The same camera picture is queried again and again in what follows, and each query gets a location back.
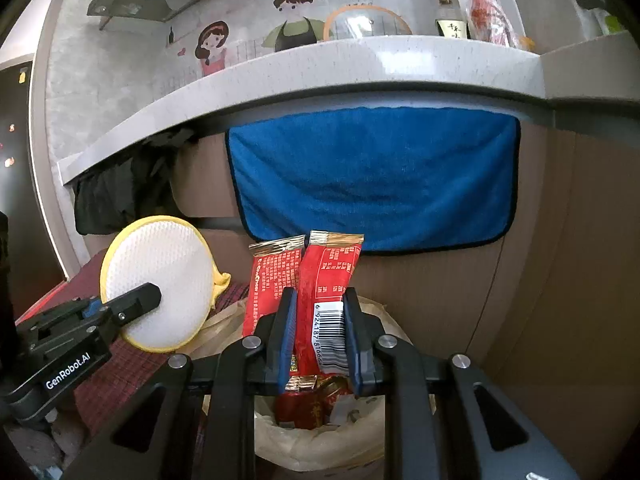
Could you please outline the black hanging cloth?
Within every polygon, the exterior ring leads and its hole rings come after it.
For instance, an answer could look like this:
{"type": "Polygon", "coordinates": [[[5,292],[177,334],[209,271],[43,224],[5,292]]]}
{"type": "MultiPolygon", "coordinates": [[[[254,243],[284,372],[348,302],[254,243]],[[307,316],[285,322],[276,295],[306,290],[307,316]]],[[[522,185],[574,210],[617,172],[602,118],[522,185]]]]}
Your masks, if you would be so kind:
{"type": "Polygon", "coordinates": [[[72,181],[74,219],[81,235],[117,233],[139,219],[181,211],[171,191],[180,148],[193,143],[189,129],[169,130],[128,146],[72,181]]]}

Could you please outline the tall red drink can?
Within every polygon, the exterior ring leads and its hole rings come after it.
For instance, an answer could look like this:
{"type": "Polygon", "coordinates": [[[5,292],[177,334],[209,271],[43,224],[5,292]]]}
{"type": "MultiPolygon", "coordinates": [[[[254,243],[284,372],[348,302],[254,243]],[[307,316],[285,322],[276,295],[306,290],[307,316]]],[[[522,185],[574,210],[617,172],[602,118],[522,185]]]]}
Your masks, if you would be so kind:
{"type": "Polygon", "coordinates": [[[341,375],[294,375],[273,402],[280,427],[313,430],[327,425],[337,400],[352,389],[341,375]]]}

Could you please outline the blue hanging towel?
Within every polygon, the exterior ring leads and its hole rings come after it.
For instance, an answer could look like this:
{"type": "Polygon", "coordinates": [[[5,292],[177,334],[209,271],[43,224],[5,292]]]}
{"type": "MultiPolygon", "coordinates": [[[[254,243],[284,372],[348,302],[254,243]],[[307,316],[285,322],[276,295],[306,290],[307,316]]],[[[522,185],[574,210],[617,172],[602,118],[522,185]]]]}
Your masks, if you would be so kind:
{"type": "Polygon", "coordinates": [[[487,245],[518,206],[518,118],[457,107],[357,107],[228,130],[244,228],[255,240],[359,234],[372,255],[487,245]]]}

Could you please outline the red plaid tablecloth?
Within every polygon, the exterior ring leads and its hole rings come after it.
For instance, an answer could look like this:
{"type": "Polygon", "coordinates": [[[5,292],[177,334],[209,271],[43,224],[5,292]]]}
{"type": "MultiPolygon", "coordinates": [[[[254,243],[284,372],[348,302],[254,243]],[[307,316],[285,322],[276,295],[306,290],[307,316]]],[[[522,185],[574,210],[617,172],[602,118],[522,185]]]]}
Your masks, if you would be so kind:
{"type": "MultiPolygon", "coordinates": [[[[96,296],[105,250],[97,252],[62,288],[49,292],[42,306],[52,308],[71,299],[96,296]]],[[[111,345],[111,359],[82,382],[70,396],[58,401],[58,422],[68,422],[86,438],[101,427],[165,363],[167,356],[134,348],[122,339],[111,345]]]]}

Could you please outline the black refrigerator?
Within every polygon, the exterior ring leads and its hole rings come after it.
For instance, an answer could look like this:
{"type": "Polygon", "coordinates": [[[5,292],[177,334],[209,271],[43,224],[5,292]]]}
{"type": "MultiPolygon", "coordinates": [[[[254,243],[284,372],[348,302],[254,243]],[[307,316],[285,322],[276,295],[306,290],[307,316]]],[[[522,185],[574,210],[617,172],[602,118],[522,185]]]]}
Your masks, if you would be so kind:
{"type": "Polygon", "coordinates": [[[64,280],[32,177],[28,130],[31,74],[31,62],[1,71],[1,212],[8,218],[9,291],[16,318],[64,280]]]}

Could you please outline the round wooden rimmed lid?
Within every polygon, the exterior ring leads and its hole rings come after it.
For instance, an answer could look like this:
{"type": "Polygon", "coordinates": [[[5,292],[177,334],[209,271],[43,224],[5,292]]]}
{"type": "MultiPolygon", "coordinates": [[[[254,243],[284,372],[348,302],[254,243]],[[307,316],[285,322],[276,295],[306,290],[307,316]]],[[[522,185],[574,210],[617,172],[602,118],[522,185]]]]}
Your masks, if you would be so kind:
{"type": "Polygon", "coordinates": [[[322,40],[412,35],[408,23],[382,6],[354,4],[332,12],[324,22],[322,40]]]}

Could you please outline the yellow round scrub pad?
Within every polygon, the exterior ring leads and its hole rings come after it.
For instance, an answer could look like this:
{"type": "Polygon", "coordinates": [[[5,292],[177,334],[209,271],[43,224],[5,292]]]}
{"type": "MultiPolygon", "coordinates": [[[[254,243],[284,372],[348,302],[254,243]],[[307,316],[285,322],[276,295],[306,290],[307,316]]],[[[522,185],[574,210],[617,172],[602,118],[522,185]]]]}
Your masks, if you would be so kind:
{"type": "Polygon", "coordinates": [[[100,271],[100,297],[107,302],[152,284],[160,303],[125,324],[122,338],[152,353],[185,346],[201,330],[231,275],[221,272],[204,236],[191,223],[151,216],[126,226],[112,240],[100,271]]]}

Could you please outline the red wrapped bottle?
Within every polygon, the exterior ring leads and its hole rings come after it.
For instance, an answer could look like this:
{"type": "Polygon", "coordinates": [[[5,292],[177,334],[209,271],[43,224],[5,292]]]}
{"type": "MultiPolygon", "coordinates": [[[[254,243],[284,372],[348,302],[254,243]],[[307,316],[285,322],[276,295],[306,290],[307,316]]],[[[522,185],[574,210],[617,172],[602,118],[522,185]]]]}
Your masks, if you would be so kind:
{"type": "Polygon", "coordinates": [[[476,40],[519,49],[520,37],[498,0],[469,0],[469,24],[476,40]]]}

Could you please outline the dark sauce bottle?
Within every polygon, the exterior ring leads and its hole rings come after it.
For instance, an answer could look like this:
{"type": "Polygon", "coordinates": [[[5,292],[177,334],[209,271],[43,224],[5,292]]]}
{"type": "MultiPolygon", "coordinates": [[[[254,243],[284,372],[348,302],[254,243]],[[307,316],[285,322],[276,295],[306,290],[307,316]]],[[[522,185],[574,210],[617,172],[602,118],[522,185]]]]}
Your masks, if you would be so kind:
{"type": "Polygon", "coordinates": [[[469,27],[460,6],[452,0],[438,0],[436,28],[439,36],[449,39],[468,39],[469,27]]]}

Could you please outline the red snack packet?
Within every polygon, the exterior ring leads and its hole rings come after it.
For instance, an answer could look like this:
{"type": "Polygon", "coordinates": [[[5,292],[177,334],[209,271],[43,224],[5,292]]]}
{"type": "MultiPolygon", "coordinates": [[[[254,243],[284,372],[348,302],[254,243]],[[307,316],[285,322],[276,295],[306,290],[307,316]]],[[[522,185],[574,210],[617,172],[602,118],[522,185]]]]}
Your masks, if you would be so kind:
{"type": "Polygon", "coordinates": [[[312,231],[299,266],[294,350],[299,375],[346,375],[344,301],[364,236],[312,231]]]}
{"type": "Polygon", "coordinates": [[[242,336],[254,334],[258,321],[276,313],[286,288],[296,288],[305,237],[296,235],[251,244],[250,287],[245,305],[242,336]]]}

